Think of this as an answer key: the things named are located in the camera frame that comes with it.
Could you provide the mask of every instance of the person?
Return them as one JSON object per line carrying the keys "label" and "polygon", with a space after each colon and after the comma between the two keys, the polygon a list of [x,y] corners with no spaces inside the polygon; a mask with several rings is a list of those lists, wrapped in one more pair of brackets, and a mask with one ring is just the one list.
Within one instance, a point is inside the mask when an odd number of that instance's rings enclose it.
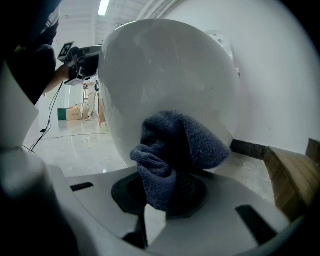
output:
{"label": "person", "polygon": [[[59,26],[62,0],[27,1],[30,12],[24,10],[19,17],[21,33],[15,33],[5,46],[5,60],[23,92],[35,105],[42,94],[48,93],[69,79],[70,68],[56,69],[56,56],[52,47]],[[40,15],[32,16],[32,11]],[[36,78],[32,84],[30,78]]]}
{"label": "person", "polygon": [[98,118],[98,114],[96,112],[96,95],[98,88],[92,81],[87,81],[82,84],[83,89],[88,90],[89,118],[87,121],[92,121]]}

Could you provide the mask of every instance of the hand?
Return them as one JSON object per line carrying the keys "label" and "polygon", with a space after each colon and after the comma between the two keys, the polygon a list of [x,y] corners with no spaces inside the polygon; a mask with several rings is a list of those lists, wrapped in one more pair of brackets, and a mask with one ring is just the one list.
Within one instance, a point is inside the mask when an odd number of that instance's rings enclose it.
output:
{"label": "hand", "polygon": [[78,61],[78,54],[75,54],[72,56],[72,60],[75,64],[77,64],[79,61]]}
{"label": "hand", "polygon": [[61,67],[59,67],[56,71],[55,71],[55,76],[57,78],[64,80],[68,80],[69,79],[69,70],[70,68],[67,65],[62,65]]}

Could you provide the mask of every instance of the white wall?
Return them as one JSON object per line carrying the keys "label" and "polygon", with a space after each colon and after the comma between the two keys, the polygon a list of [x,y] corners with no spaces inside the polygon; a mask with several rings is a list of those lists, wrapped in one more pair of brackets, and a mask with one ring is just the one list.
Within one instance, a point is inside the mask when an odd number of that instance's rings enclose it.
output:
{"label": "white wall", "polygon": [[298,153],[320,140],[320,62],[279,2],[181,0],[165,18],[230,37],[245,95],[235,139]]}

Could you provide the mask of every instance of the white plastic surface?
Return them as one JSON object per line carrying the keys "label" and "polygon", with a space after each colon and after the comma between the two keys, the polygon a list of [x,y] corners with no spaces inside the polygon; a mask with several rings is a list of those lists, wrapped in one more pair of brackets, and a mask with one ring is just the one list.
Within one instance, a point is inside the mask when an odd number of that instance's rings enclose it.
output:
{"label": "white plastic surface", "polygon": [[209,35],[214,41],[216,41],[229,55],[232,61],[234,61],[234,50],[229,40],[222,34],[221,31],[218,30],[209,30],[205,32]]}
{"label": "white plastic surface", "polygon": [[0,148],[21,148],[39,111],[20,88],[4,61],[0,66]]}
{"label": "white plastic surface", "polygon": [[105,40],[98,73],[105,119],[128,167],[143,121],[159,111],[192,116],[231,144],[240,80],[228,54],[204,32],[167,19],[126,24]]}

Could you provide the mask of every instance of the white egg-shaped object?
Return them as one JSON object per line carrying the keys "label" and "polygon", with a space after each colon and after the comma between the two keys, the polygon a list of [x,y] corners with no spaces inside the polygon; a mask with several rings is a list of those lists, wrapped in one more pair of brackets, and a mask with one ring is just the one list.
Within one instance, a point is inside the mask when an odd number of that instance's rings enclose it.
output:
{"label": "white egg-shaped object", "polygon": [[128,167],[143,121],[159,111],[187,114],[231,144],[239,75],[223,48],[197,28],[167,19],[123,25],[105,40],[98,75],[104,116]]}

